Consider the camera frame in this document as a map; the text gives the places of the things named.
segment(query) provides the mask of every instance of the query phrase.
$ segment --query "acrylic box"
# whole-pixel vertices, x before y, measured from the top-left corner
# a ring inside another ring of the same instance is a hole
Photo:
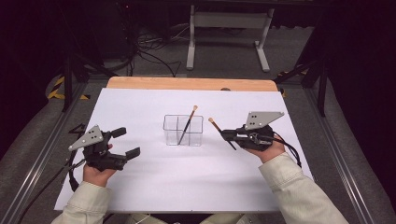
[[[202,144],[203,121],[202,116],[192,116],[191,122],[183,135],[183,131],[189,121],[190,115],[165,115],[163,119],[163,131],[168,146],[199,147]]]

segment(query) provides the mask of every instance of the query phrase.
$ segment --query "white table surface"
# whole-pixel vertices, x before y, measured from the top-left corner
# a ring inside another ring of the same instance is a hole
[[[198,105],[195,115],[204,117],[202,145],[167,146],[163,117],[189,115],[194,105]],[[312,178],[279,92],[102,89],[87,130],[95,124],[104,132],[125,127],[127,134],[110,140],[114,145],[112,153],[124,154],[135,147],[141,148],[139,157],[128,161],[123,171],[110,178],[107,187],[113,190],[113,196],[108,210],[116,213],[277,211],[275,197],[258,169],[261,161],[236,143],[237,150],[233,150],[207,121],[211,117],[221,129],[235,129],[246,122],[249,111],[285,113],[270,126],[297,149],[304,174]],[[82,158],[81,148],[75,162]],[[75,170],[75,177],[78,182],[82,180],[82,166]],[[64,184],[55,209],[62,210],[72,194],[70,186]]]

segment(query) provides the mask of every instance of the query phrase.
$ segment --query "paintbrush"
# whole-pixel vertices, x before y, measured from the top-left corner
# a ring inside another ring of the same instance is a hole
[[[189,120],[187,121],[186,127],[184,127],[183,134],[181,135],[180,140],[178,140],[178,143],[177,143],[178,145],[180,145],[181,140],[182,140],[183,137],[184,137],[184,134],[186,133],[187,129],[189,128],[189,125],[190,125],[190,123],[191,123],[192,116],[194,116],[194,113],[195,113],[195,110],[196,110],[196,109],[198,109],[198,105],[195,105],[195,106],[194,106],[194,109],[192,110],[192,112],[191,112],[191,114],[190,114]]]
[[[219,131],[219,133],[221,134],[221,128],[219,128],[219,126],[215,123],[215,121],[212,118],[209,118],[209,121],[213,124],[213,126],[215,126],[215,128]],[[228,144],[230,144],[230,146],[236,150],[235,146],[230,142],[227,141]]]

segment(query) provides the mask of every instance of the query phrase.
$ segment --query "human hand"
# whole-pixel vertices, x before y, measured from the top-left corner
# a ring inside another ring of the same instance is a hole
[[[280,137],[277,136],[276,134],[274,135],[274,138],[281,140]],[[285,146],[281,143],[273,141],[273,144],[270,147],[268,147],[267,149],[265,149],[264,151],[258,151],[258,150],[249,149],[249,148],[245,148],[245,150],[250,152],[251,154],[258,156],[260,158],[260,160],[262,161],[262,163],[266,163],[267,161],[284,153]]]
[[[85,163],[83,169],[82,180],[99,187],[105,188],[107,180],[116,173],[116,170],[106,169],[100,172],[98,169],[91,167]]]

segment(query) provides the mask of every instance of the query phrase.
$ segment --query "white sleeve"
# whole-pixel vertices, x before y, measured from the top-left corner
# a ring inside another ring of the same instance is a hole
[[[52,224],[103,223],[110,196],[110,189],[83,181],[64,207],[64,211],[52,221]]]
[[[271,159],[259,169],[288,224],[347,223],[325,192],[303,174],[288,153]]]

